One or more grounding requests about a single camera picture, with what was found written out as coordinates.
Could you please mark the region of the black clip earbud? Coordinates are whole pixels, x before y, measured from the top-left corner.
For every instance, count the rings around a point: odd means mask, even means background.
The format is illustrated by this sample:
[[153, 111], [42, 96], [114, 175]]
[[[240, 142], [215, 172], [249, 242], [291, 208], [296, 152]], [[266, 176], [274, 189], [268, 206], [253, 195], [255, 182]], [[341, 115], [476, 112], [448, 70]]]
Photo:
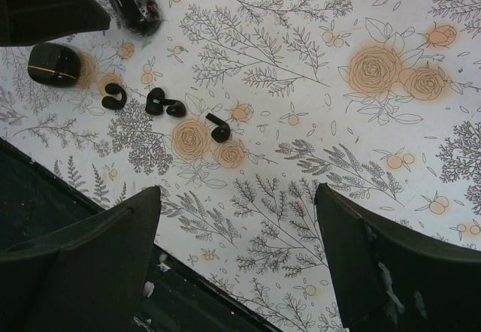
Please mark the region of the black clip earbud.
[[109, 83], [104, 88], [106, 96], [101, 100], [102, 107], [108, 110], [122, 110], [127, 102], [124, 88], [116, 83]]
[[169, 116], [183, 118], [186, 115], [186, 106], [183, 102], [165, 97], [162, 88], [154, 88], [147, 95], [145, 111], [151, 116], [160, 116], [166, 112]]

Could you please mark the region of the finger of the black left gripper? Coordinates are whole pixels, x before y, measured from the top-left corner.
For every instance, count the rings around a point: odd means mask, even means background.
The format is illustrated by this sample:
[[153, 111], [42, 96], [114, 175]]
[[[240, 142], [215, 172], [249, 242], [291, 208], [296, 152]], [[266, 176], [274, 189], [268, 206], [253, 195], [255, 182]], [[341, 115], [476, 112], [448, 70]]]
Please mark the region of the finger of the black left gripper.
[[25, 47], [110, 27], [96, 0], [1, 0], [1, 45]]

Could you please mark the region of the floral patterned table mat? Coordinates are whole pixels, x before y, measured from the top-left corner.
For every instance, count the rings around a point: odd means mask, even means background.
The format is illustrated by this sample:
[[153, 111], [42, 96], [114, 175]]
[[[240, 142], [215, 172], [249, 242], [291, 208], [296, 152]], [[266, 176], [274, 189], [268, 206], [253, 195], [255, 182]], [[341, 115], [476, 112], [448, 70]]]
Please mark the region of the floral patterned table mat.
[[[2, 140], [103, 209], [158, 186], [158, 248], [273, 331], [343, 330], [321, 183], [480, 253], [480, 0], [156, 2], [149, 37], [112, 20], [59, 39], [72, 88], [2, 48]], [[122, 110], [102, 107], [109, 83]], [[183, 118], [146, 113], [157, 87]]]

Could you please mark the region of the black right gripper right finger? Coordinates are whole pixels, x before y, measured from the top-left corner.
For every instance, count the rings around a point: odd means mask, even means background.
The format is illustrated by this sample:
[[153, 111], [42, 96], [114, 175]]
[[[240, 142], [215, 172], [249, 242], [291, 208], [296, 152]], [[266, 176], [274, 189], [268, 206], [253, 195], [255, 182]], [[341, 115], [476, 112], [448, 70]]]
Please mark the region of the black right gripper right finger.
[[478, 251], [404, 227], [325, 183], [315, 206], [344, 328], [480, 328]]

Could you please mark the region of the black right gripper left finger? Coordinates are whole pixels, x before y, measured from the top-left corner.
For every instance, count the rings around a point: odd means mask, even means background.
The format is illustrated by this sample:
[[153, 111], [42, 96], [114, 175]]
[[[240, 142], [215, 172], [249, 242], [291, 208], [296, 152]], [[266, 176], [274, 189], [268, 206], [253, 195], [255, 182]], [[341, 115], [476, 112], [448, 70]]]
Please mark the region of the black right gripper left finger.
[[128, 331], [161, 212], [151, 186], [1, 253], [3, 331]]

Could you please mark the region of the black case with gold line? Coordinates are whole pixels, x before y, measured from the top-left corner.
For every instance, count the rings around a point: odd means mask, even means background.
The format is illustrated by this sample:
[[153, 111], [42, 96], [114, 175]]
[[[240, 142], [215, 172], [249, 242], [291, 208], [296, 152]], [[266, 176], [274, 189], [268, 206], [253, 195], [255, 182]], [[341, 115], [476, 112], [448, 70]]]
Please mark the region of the black case with gold line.
[[60, 88], [74, 86], [80, 69], [80, 57], [71, 48], [50, 42], [34, 45], [27, 63], [35, 82]]

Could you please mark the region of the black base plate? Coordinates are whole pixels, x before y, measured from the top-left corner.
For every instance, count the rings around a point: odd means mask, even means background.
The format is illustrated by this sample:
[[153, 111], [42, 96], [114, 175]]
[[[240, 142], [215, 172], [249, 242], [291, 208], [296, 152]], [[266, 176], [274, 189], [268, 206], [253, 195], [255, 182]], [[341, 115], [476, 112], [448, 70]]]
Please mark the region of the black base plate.
[[155, 246], [161, 191], [102, 210], [1, 144], [3, 331], [270, 331]]

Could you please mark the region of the black stem earbud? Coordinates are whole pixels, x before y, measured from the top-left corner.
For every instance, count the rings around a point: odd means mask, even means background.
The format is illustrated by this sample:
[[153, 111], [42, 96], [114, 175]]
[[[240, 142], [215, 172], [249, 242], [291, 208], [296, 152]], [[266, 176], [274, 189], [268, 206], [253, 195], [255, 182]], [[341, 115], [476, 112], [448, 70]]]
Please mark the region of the black stem earbud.
[[216, 125], [216, 127], [211, 132], [211, 137], [217, 143], [224, 143], [230, 138], [231, 129], [227, 122], [223, 121], [212, 113], [208, 113], [206, 115], [206, 119]]

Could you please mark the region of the long black earbud charging case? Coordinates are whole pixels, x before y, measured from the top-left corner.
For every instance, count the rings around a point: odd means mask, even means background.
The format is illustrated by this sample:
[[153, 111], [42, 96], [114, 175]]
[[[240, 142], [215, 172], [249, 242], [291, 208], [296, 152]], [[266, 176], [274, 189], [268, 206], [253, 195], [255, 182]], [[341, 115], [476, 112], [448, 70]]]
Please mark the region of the long black earbud charging case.
[[132, 35], [149, 37], [159, 29], [162, 17], [156, 0], [108, 0], [120, 25]]

